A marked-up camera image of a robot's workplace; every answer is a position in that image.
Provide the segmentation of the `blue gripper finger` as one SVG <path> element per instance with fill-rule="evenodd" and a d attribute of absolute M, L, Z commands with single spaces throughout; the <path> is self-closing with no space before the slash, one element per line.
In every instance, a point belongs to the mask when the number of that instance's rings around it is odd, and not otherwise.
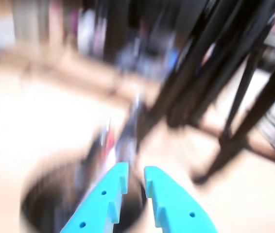
<path fill-rule="evenodd" d="M 173 178 L 156 166 L 144 168 L 146 197 L 152 200 L 155 226 L 164 233 L 216 233 L 211 218 Z"/>
<path fill-rule="evenodd" d="M 122 196 L 128 192 L 128 163 L 116 163 L 99 180 L 61 230 L 62 233 L 111 233 L 120 221 Z"/>

